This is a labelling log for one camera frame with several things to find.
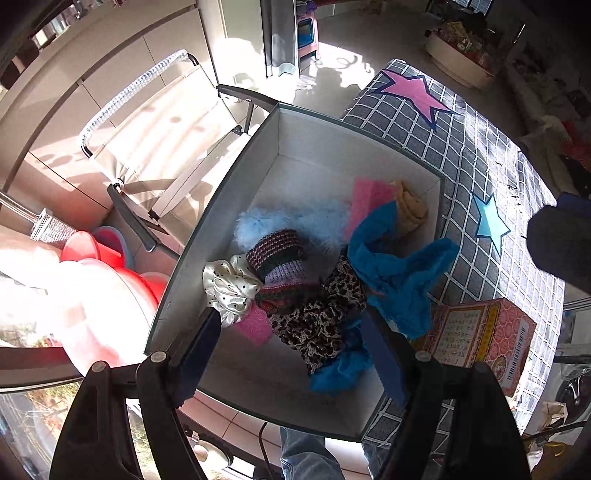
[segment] leopard print fabric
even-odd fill
[[[288,315],[271,315],[273,332],[298,350],[312,374],[343,348],[342,322],[366,307],[366,295],[345,254],[322,285],[321,295]]]

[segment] gray curtain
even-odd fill
[[[294,0],[261,0],[267,76],[299,75]]]

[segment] open cardboard box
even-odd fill
[[[404,179],[427,202],[427,222],[401,241],[400,256],[433,241],[443,194],[438,172],[359,128],[279,104],[238,156],[195,228],[160,303],[147,353],[166,349],[198,320],[207,302],[203,267],[240,253],[232,240],[241,212],[251,206],[350,200],[356,177]],[[384,394],[373,368],[351,391],[334,397],[314,393],[298,352],[278,337],[256,347],[232,327],[223,330],[199,390],[272,423],[357,442]]]

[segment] star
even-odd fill
[[[501,254],[501,238],[511,232],[509,227],[505,224],[501,217],[499,217],[499,210],[496,207],[495,195],[488,197],[488,201],[484,203],[478,198],[474,192],[472,193],[476,206],[480,212],[480,222],[478,223],[478,230],[476,236],[488,237],[492,240],[496,248],[496,252]]]
[[[391,83],[389,82],[387,85],[378,88],[374,93],[387,93],[409,101],[431,129],[435,130],[437,126],[436,110],[445,113],[456,113],[429,93],[425,75],[405,77],[390,70],[382,70],[382,73],[391,80]]]

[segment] blue denim pants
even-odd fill
[[[362,443],[372,478],[388,455],[385,448]],[[326,449],[324,437],[281,428],[281,467],[285,480],[345,480],[336,458]]]

